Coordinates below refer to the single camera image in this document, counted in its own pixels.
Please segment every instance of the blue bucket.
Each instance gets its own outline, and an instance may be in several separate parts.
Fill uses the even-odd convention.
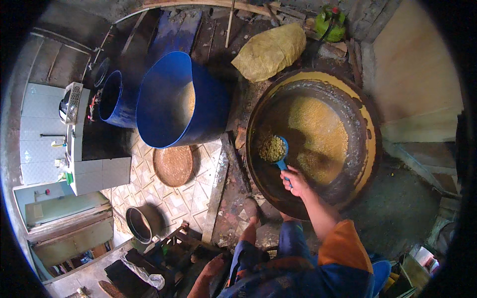
[[[190,121],[180,121],[179,94],[194,85],[195,107]],[[173,51],[159,59],[144,75],[136,109],[143,141],[154,148],[200,144],[225,131],[230,98],[222,84],[189,55]]]
[[[99,104],[101,120],[119,127],[136,128],[137,92],[124,88],[120,71],[106,79]]]

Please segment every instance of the blue scoop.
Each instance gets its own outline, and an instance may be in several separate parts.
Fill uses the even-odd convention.
[[[279,137],[285,143],[285,155],[282,157],[282,159],[280,159],[279,161],[277,161],[276,163],[273,163],[273,164],[276,164],[278,166],[278,168],[280,169],[280,171],[284,171],[284,170],[288,171],[288,167],[285,164],[285,158],[288,155],[288,142],[282,136],[277,135],[277,137]]]

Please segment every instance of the concrete floor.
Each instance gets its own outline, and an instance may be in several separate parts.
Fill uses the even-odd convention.
[[[431,189],[413,171],[385,156],[371,187],[342,216],[354,221],[366,249],[395,258],[429,236],[441,198]]]

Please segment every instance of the person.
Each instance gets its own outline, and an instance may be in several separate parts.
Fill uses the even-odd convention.
[[[300,221],[281,213],[277,257],[264,262],[264,252],[255,247],[259,209],[256,201],[248,198],[244,208],[249,225],[239,238],[228,286],[219,297],[371,297],[373,268],[353,221],[342,220],[298,170],[291,166],[288,169],[280,177],[285,189],[305,204],[316,236],[322,241],[318,259],[310,255]],[[222,255],[212,259],[188,297],[210,297],[209,283],[224,264]]]

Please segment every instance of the blue pants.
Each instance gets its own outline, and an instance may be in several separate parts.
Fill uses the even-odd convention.
[[[240,266],[237,271],[253,269],[255,265],[263,262],[263,254],[264,252],[252,243],[245,240],[239,241],[235,247],[229,278],[231,278],[232,271],[239,263],[239,256]],[[313,264],[310,249],[306,245],[303,234],[303,226],[299,221],[286,221],[281,225],[276,258],[281,257],[303,257]]]

